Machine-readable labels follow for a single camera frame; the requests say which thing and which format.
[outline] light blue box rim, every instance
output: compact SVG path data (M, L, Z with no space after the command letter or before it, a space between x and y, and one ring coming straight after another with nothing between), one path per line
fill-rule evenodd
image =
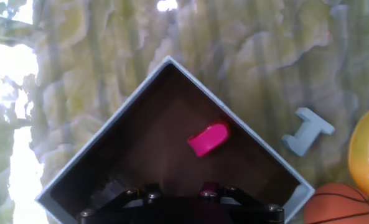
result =
M285 223L287 223L312 197L314 188L291 166L289 165L272 147L270 147L261 137L259 137L248 125L246 125L236 114L234 114L220 99L198 81L187 69L174 60L170 55L165 57L154 71L138 86L133 94L122 104L115 114L100 128L99 131L84 145L84 147L68 162L67 165L50 181L43 191L36 197L36 201L42 206L49 215L60 223L76 224L72 218L50 195L52 187L57 183L82 156L91 148L100 136L109 130L110 126L118 120L129 106L141 95L146 87L158 76L160 71L168 64L176 66L194 85L202 90L216 105L218 105L232 120L240 125L250 136L261 144L281 165L283 165L301 184L296 188L291 198L283 206L285 210Z

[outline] cardboard box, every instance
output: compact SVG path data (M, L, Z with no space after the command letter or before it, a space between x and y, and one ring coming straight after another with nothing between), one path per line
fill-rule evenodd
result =
M228 122L231 136L199 158L187 139L216 119ZM76 214L102 206L126 187L157 182L164 194L184 196L197 194L206 181L282 206L286 222L314 193L223 102L166 57L37 201L60 222L74 224Z

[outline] screw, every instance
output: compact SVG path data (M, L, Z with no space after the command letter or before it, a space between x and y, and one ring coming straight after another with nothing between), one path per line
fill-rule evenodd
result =
M159 198L160 196L161 196L161 194L158 193L158 192L151 192L151 193L148 194L149 199L156 199L156 198Z
M204 190L203 192L201 192L201 196L203 196L203 197L216 197L217 194L216 194L216 192L213 192L211 190Z
M84 210L83 212L81 212L80 215L83 216L83 217L89 217L90 215L92 215L94 213L95 213L94 210L88 208L88 209Z

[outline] orange basketball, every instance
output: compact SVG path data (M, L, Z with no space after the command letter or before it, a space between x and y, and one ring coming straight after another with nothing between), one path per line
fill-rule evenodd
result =
M304 207L305 224L369 224L369 197L346 184L326 184Z

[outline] basketball seam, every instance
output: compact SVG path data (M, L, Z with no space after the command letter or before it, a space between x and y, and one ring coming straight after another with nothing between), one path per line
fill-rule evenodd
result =
M314 223L308 223L308 224L321 224L321 223L333 222L333 221L337 221L337 220L342 220L342 219L346 219L346 218L354 218L354 217L359 217L359 216L364 216L364 215L369 215L369 212L359 213L359 214L354 214L354 215L347 215L347 216L338 217L338 218L331 218L331 219L328 219L328 220L322 220L322 221L318 221L318 222L314 222Z
M359 195L361 195L361 197L363 197L364 198L364 200L367 202L367 199L364 197L364 195L363 194L361 194L355 187L351 187L351 186L348 186L348 187L350 187L351 189L353 189L354 191L356 191Z
M355 198L352 198L352 197L348 197L348 196L344 196L344 195L341 195L341 194L335 194L335 193L319 193L319 194L315 194L313 195L312 198L316 197L316 196L324 196L324 195L332 195L332 196L340 196L340 197L344 197L344 198L347 198L347 199L350 199L350 200L353 200L355 202L361 202L361 203L369 203L369 201L365 201L365 200L359 200L359 199L355 199Z

